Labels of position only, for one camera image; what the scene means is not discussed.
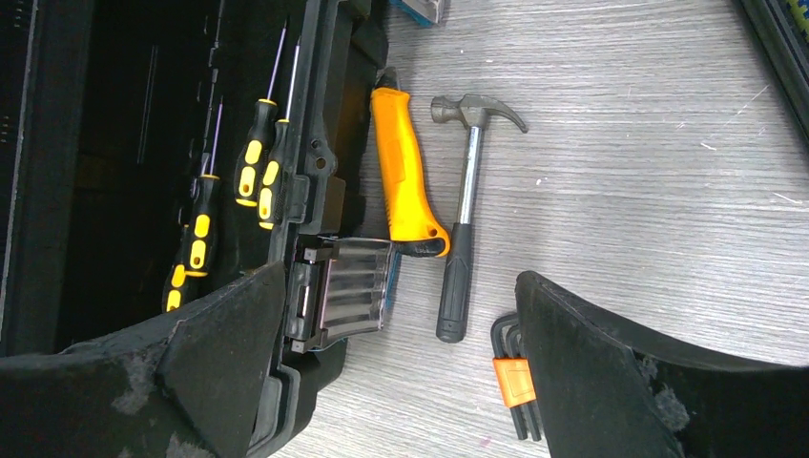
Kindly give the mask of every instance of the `black toolbox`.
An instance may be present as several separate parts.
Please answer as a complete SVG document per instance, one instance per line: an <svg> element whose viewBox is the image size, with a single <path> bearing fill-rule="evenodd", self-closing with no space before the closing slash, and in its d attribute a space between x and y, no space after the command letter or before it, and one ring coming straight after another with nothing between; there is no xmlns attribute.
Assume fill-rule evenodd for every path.
<svg viewBox="0 0 809 458"><path fill-rule="evenodd" d="M346 344L292 350L288 274L319 236L348 236L363 222L360 163L386 60L385 3L3 7L0 52L11 66L0 148L15 161L0 177L10 222L0 408L15 415L0 420L0 455L266 456L308 424ZM234 203L230 179L287 18L276 94L290 85L300 37L293 184L270 235L255 210ZM220 97L216 266L203 297L160 314ZM276 99L285 108L285 95Z"/></svg>

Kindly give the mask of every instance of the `wood grain surface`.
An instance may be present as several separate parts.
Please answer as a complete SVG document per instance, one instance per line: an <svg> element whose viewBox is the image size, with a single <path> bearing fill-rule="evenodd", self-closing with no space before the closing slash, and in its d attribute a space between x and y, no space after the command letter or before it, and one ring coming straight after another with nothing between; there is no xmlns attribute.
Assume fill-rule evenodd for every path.
<svg viewBox="0 0 809 458"><path fill-rule="evenodd" d="M693 344L809 363L809 164L729 1L455 0L434 29L393 10L389 39L447 228L466 133L431 98L490 95L530 131L486 132L467 338L434 336L444 261L404 260L386 330L351 340L278 456L548 456L515 438L490 361L523 270Z"/></svg>

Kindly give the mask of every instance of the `yellow utility knife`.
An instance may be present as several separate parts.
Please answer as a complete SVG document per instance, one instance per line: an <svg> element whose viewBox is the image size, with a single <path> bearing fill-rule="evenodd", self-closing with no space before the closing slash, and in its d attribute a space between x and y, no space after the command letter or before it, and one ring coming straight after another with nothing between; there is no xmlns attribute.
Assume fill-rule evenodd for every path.
<svg viewBox="0 0 809 458"><path fill-rule="evenodd" d="M404 255L445 256L449 234L427 202L422 155L410 121L409 102L410 94L399 90L396 69L384 69L371 93L371 111L390 239Z"/></svg>

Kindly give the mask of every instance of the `screwdriver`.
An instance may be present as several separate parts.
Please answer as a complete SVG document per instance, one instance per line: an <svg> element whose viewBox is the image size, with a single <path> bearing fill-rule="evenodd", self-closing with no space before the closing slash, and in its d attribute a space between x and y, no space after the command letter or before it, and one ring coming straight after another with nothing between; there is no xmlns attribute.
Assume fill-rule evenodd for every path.
<svg viewBox="0 0 809 458"><path fill-rule="evenodd" d="M187 236L188 231L188 224L185 224L182 229L182 244L177 250L175 263L163 286L163 312L171 312L180 308L197 295L197 280L185 275L185 262L183 262L185 245L190 239Z"/></svg>
<svg viewBox="0 0 809 458"><path fill-rule="evenodd" d="M283 205L282 170L283 155L286 147L286 132L289 130L289 114L292 111L292 98L295 95L295 74L298 71L298 54L301 51L301 39L295 45L295 56L292 59L292 76L289 82L289 95L286 99L286 113L276 121L276 140L270 150L267 169L261 179L259 193L259 226L272 230L280 219L280 206Z"/></svg>
<svg viewBox="0 0 809 458"><path fill-rule="evenodd" d="M276 53L276 63L273 66L273 75L270 79L270 89L267 91L267 98L260 98L256 102L256 113L253 117L253 126L247 133L247 143L241 150L241 154L236 163L236 176L234 177L234 192L236 203L245 207L255 207L259 198L257 193L259 178L258 170L261 167L259 162L263 159L264 150L273 144L273 131L270 129L270 122L278 115L278 104L272 101L273 88L276 84L276 75L280 62L281 50L283 49L284 38L286 38L286 24L280 32L279 48Z"/></svg>
<svg viewBox="0 0 809 458"><path fill-rule="evenodd" d="M185 275L189 277L205 277L211 267L211 257L217 245L217 195L221 181L214 174L217 162L217 146L219 143L219 126L222 122L222 98L219 100L217 127L214 130L214 144L211 148L211 160L202 163L202 170L197 178L197 191L191 213L191 228L185 234L189 238L185 251Z"/></svg>

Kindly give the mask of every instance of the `black rubber grip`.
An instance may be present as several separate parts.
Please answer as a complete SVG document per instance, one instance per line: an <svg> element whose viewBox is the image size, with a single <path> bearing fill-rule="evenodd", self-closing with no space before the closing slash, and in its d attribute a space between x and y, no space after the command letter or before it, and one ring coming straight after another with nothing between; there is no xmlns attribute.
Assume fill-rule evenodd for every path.
<svg viewBox="0 0 809 458"><path fill-rule="evenodd" d="M472 281L472 225L452 226L449 255L444 268L444 288L435 335L442 342L456 344L467 334L469 287Z"/></svg>

